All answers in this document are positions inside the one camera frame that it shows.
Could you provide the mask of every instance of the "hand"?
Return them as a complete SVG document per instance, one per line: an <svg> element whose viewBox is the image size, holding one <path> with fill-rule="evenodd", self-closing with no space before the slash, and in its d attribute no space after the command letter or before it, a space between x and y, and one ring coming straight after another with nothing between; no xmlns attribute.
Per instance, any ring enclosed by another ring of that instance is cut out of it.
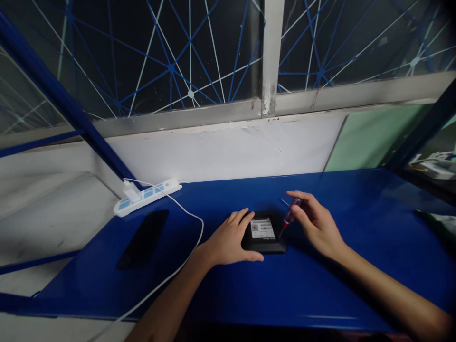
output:
<svg viewBox="0 0 456 342"><path fill-rule="evenodd" d="M301 207L293 205L291 210L312 245L324 256L339 261L348 246L342 240L329 210L310 193L287 191L286 194L303 200Z"/></svg>
<svg viewBox="0 0 456 342"><path fill-rule="evenodd" d="M233 212L229 218L201 245L212 258L214 265L228 265L238 261L263 261L261 253L246 251L241 247L242 237L254 212L244 215L248 208Z"/></svg>

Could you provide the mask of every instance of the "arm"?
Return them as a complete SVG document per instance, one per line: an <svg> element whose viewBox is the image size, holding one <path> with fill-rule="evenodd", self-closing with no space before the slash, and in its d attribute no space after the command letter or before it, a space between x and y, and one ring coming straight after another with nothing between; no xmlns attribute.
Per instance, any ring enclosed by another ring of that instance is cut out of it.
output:
<svg viewBox="0 0 456 342"><path fill-rule="evenodd" d="M349 248L331 213L313 195L300 191L287 194L303 200L302 208L293 206L292 211L320 253L345 268L420 340L442 341L447 337L453 323L450 315Z"/></svg>
<svg viewBox="0 0 456 342"><path fill-rule="evenodd" d="M243 218L247 211L248 208L233 212L208 241L195 249L179 274L135 325L126 342L173 341L193 295L213 266L243 260L263 261L260 253L241 247L244 232L255 215L251 212Z"/></svg>

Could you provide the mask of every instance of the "charging cable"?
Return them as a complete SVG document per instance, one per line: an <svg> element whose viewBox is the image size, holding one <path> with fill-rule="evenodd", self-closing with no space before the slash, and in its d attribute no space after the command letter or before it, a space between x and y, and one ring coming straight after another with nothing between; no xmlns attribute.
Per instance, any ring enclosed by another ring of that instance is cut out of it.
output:
<svg viewBox="0 0 456 342"><path fill-rule="evenodd" d="M138 183L142 183L142 184L147 184L147 185L150 185L158 190L160 190L165 196L169 197L170 199L172 199L174 201L174 203L176 203L185 213L189 214L190 216L193 216L194 218L198 219L201 221L201 232L199 234L199 238L198 238L198 241L196 242L196 245L195 247L193 248L193 250L191 251L191 253L189 254L189 256L187 257L187 259L185 259L185 261L182 263L182 265L179 266L179 268L177 270L175 270L173 273L171 273L168 277L165 278L165 280L163 280L160 284L158 284L158 286L156 288L154 288L152 291L150 291L138 304L136 304L134 307L132 307L130 310L128 310L126 313L124 313L122 316L120 316L119 318L117 318L114 322L112 322L111 324L109 324L108 326L106 326L102 331L100 331L98 334L96 334L95 336L93 336L91 339L87 340L87 342L94 342L96 341L97 339L99 339L104 333L106 333L108 330L112 329L112 327L119 323L120 321L122 321L123 319L125 319L128 315L130 315L133 311L135 311L137 308L139 308L151 295L153 295L160 287L163 286L163 284L165 284L168 280L170 280L171 278L173 278L185 265L185 263L187 262L187 260L190 258L190 256L192 255L193 251L196 249L196 247L198 247L198 245L200 244L200 241L201 241L201 237L203 236L203 230L204 230L204 221L202 220L202 218L196 216L196 215L193 215L192 213L189 213L187 210L184 209L184 207L182 205L179 204L178 201L176 201L173 197L171 197L170 195L166 194L163 192L163 190L161 190L160 188L157 188L155 185L153 184L150 184L148 182L144 182L142 180L135 180L135 179L131 179L131 178L124 178L123 180L125 181L135 181L135 182L138 182Z"/></svg>

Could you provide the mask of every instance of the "blue tabletop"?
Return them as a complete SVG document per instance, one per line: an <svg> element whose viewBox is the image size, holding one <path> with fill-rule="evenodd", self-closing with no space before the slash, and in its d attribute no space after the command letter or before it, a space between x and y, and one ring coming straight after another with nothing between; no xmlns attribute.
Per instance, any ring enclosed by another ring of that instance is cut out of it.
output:
<svg viewBox="0 0 456 342"><path fill-rule="evenodd" d="M183 184L173 197L205 222L202 241L235 210L285 214L285 191L313 193L332 213L346 243L375 266L445 310L456 293L456 263L413 211L456 215L456 209L383 169ZM116 264L145 214L170 211L149 265L119 271ZM18 313L117 318L188 256L200 222L163 198L124 218L114 217ZM285 230L289 249L263 263L212 269L187 317L196 321L337 327L391 331L391 321L339 267L320 256L297 224ZM130 319L138 319L145 303Z"/></svg>

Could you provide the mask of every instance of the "smartphone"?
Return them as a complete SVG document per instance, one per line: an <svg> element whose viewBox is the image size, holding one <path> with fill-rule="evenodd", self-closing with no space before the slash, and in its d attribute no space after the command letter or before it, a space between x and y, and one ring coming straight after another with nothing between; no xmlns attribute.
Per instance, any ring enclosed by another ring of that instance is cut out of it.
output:
<svg viewBox="0 0 456 342"><path fill-rule="evenodd" d="M117 262L118 270L140 268L150 262L168 214L169 210L159 210L146 215Z"/></svg>

